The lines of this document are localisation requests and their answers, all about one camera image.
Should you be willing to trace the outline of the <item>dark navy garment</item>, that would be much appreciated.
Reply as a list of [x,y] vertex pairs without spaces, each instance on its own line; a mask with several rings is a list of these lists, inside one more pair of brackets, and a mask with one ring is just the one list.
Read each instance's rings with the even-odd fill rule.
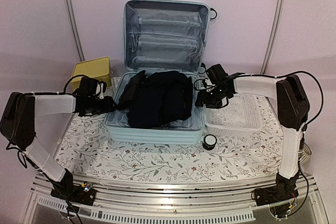
[[192,78],[178,71],[142,70],[132,76],[119,97],[117,110],[128,110],[130,127],[151,129],[192,116]]

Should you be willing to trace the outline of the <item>white plastic mesh basket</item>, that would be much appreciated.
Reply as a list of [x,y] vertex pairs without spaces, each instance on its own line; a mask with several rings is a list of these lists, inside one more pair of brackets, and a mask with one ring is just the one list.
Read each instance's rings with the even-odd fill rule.
[[204,116],[208,133],[218,136],[250,135],[263,126],[258,97],[253,94],[236,94],[224,108],[205,108]]

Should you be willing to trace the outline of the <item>light blue hard-shell suitcase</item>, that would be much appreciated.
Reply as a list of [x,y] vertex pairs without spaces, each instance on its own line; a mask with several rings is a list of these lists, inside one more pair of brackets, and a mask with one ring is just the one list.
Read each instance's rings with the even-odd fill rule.
[[[130,78],[145,70],[178,71],[199,78],[207,41],[211,8],[204,3],[171,0],[130,0],[123,10],[123,47],[126,73],[121,77],[114,100],[119,97]],[[151,129],[128,124],[128,110],[115,110],[106,115],[104,123],[110,137],[119,142],[161,145],[195,145],[202,140],[204,116],[195,106],[197,92],[193,87],[192,116],[185,121]]]

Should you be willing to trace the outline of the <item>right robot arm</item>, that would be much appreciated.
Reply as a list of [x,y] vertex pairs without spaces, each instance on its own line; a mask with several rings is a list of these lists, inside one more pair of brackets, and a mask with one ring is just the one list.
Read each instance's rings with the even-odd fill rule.
[[298,77],[299,71],[283,76],[228,74],[220,64],[206,71],[212,86],[198,89],[195,106],[208,109],[222,109],[237,93],[254,94],[273,100],[275,112],[283,132],[282,159],[276,174],[276,184],[253,190],[257,206],[275,204],[297,199],[296,181],[302,175],[300,160],[304,146],[305,132],[312,122],[308,118],[310,103]]

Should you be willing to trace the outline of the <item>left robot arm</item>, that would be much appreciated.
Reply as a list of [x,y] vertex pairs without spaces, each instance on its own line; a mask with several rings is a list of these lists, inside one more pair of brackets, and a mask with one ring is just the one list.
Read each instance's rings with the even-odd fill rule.
[[107,84],[84,74],[79,87],[72,93],[12,92],[1,117],[1,135],[8,140],[6,149],[16,150],[18,160],[26,168],[36,168],[51,182],[56,193],[67,200],[78,195],[72,173],[62,167],[47,151],[36,133],[39,118],[59,114],[95,116],[117,108],[113,97],[105,96]]

